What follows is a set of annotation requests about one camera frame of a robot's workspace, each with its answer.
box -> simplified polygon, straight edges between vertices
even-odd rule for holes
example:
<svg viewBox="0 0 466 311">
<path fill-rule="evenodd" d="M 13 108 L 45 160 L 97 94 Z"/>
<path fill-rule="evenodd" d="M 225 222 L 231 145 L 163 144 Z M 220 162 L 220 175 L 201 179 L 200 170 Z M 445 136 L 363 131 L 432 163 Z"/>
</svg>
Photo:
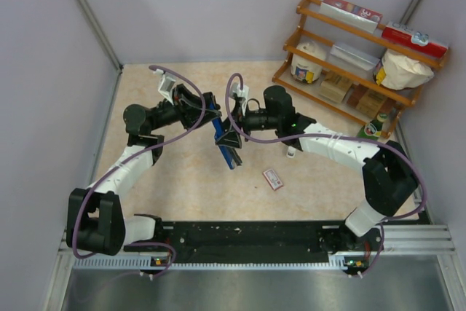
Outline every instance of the box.
<svg viewBox="0 0 466 311">
<path fill-rule="evenodd" d="M 382 19 L 382 14 L 345 0 L 323 0 L 320 4 L 319 13 L 369 33 L 376 30 Z"/>
<path fill-rule="evenodd" d="M 387 98 L 361 84 L 354 89 L 347 101 L 348 106 L 357 109 L 372 119 L 375 118 L 378 113 L 390 114 L 395 104 L 396 102 L 391 98 Z"/>
<path fill-rule="evenodd" d="M 332 46 L 327 62 L 361 78 L 371 79 L 380 59 L 348 44 L 338 42 Z"/>
<path fill-rule="evenodd" d="M 351 88 L 352 82 L 345 76 L 329 71 L 320 85 L 319 93 L 333 102 L 340 103 Z"/>
<path fill-rule="evenodd" d="M 382 38 L 433 56 L 434 58 L 441 58 L 449 48 L 447 44 L 430 38 L 428 34 L 392 21 L 382 31 Z"/>
</svg>

white and red box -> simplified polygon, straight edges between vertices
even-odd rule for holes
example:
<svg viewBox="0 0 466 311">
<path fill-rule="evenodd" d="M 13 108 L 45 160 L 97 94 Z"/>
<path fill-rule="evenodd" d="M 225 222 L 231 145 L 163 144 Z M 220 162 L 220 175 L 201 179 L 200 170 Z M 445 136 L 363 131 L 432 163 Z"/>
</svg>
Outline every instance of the white and red box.
<svg viewBox="0 0 466 311">
<path fill-rule="evenodd" d="M 273 169 L 268 169 L 263 172 L 265 179 L 269 183 L 270 187 L 277 191 L 280 187 L 283 187 L 283 182 L 278 177 L 277 173 Z"/>
<path fill-rule="evenodd" d="M 319 13 L 348 25 L 373 33 L 382 20 L 382 14 L 345 0 L 322 0 Z"/>
<path fill-rule="evenodd" d="M 382 31 L 382 38 L 433 56 L 434 58 L 441 58 L 449 49 L 447 44 L 430 38 L 428 34 L 421 33 L 393 21 L 390 21 Z"/>
</svg>

bottle label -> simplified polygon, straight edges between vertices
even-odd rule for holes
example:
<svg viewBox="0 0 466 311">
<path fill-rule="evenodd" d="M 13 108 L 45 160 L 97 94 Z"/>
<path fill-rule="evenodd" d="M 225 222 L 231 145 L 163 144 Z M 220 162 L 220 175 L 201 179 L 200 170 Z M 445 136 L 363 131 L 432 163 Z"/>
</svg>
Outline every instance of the bottle label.
<svg viewBox="0 0 466 311">
<path fill-rule="evenodd" d="M 380 135 L 381 132 L 377 131 L 377 128 L 374 124 L 369 123 L 364 127 L 364 133 L 367 136 L 377 136 L 377 133 Z"/>
</svg>

bottle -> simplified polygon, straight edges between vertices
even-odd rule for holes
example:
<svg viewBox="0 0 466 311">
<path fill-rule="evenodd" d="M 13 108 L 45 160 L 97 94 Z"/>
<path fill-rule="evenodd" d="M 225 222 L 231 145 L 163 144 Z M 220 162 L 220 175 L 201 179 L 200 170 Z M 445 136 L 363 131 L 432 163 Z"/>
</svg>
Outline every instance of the bottle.
<svg viewBox="0 0 466 311">
<path fill-rule="evenodd" d="M 385 113 L 379 113 L 376 119 L 372 119 L 369 123 L 364 125 L 359 133 L 356 135 L 357 138 L 370 138 L 371 140 L 378 140 L 382 134 L 382 128 L 384 122 L 388 116 Z"/>
</svg>

wooden shelf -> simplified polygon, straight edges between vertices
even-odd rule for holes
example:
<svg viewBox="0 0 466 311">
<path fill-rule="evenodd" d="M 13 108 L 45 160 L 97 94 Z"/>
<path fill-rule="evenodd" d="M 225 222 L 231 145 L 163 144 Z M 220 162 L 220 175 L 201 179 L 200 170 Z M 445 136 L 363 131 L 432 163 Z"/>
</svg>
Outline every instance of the wooden shelf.
<svg viewBox="0 0 466 311">
<path fill-rule="evenodd" d="M 301 15 L 298 27 L 283 45 L 283 49 L 285 51 L 288 51 L 288 56 L 285 62 L 282 64 L 282 66 L 278 69 L 278 71 L 273 76 L 272 81 L 278 84 L 281 84 L 282 86 L 287 87 L 288 89 L 295 91 L 298 94 L 303 95 L 304 97 L 310 100 L 318 102 L 322 106 L 328 109 L 331 109 L 332 111 L 335 111 L 345 116 L 346 118 L 349 118 L 362 125 L 367 123 L 367 120 L 356 117 L 354 114 L 351 114 L 348 111 L 345 111 L 341 107 L 336 106 L 336 104 L 329 103 L 325 99 L 319 98 L 316 95 L 309 94 L 304 88 L 299 88 L 291 84 L 290 82 L 287 82 L 286 80 L 281 79 L 280 78 L 281 75 L 285 72 L 287 68 L 290 67 L 293 55 L 298 55 L 298 56 L 301 56 L 302 58 L 305 58 L 306 60 L 310 60 L 318 64 L 319 66 L 326 68 L 329 71 L 334 71 L 337 74 L 345 76 L 346 78 L 352 80 L 354 84 L 361 84 L 373 91 L 379 92 L 382 95 L 385 95 L 388 98 L 391 98 L 397 102 L 397 106 L 395 108 L 395 116 L 393 118 L 393 121 L 388 127 L 388 130 L 382 133 L 383 137 L 385 138 L 390 137 L 391 133 L 395 129 L 396 124 L 398 123 L 398 120 L 400 119 L 405 109 L 408 107 L 414 106 L 414 104 L 416 103 L 422 91 L 422 85 L 414 89 L 409 89 L 408 96 L 405 96 L 404 94 L 400 94 L 400 92 L 397 90 L 387 89 L 386 87 L 380 86 L 376 84 L 375 82 L 361 78 L 351 72 L 344 70 L 343 68 L 335 66 L 327 61 L 321 60 L 319 58 L 316 58 L 315 56 L 309 55 L 306 52 L 299 50 L 297 47 L 298 47 L 299 42 L 301 41 L 302 36 L 306 36 L 308 38 L 314 39 L 315 41 L 320 42 L 329 47 L 333 46 L 334 44 L 331 40 L 327 38 L 314 34 L 311 31 L 304 30 L 304 25 L 306 23 L 307 17 L 313 17 L 317 20 L 321 20 L 325 23 L 329 23 L 330 25 L 343 29 L 344 31 L 350 32 L 356 36 L 360 36 L 361 38 L 367 39 L 373 43 L 382 45 L 383 47 L 386 47 L 387 49 L 394 50 L 396 52 L 399 52 L 400 54 L 408 56 L 409 58 L 421 61 L 435 70 L 439 70 L 445 66 L 446 61 L 449 58 L 450 50 L 448 50 L 446 54 L 438 60 L 427 57 L 426 55 L 423 55 L 422 53 L 415 52 L 407 47 L 402 47 L 398 44 L 394 44 L 392 42 L 387 41 L 386 39 L 383 39 L 380 36 L 377 36 L 375 34 L 370 34 L 369 32 L 365 32 L 363 30 L 360 30 L 359 28 L 352 27 L 350 25 L 347 25 L 346 23 L 335 20 L 325 15 L 321 15 L 318 12 L 315 12 L 309 9 L 310 4 L 316 4 L 320 6 L 321 3 L 322 3 L 321 0 L 301 0 L 299 2 L 298 7 L 296 9 L 296 13 Z M 377 28 L 379 30 L 383 30 L 385 28 L 385 25 L 380 23 L 378 24 Z"/>
</svg>

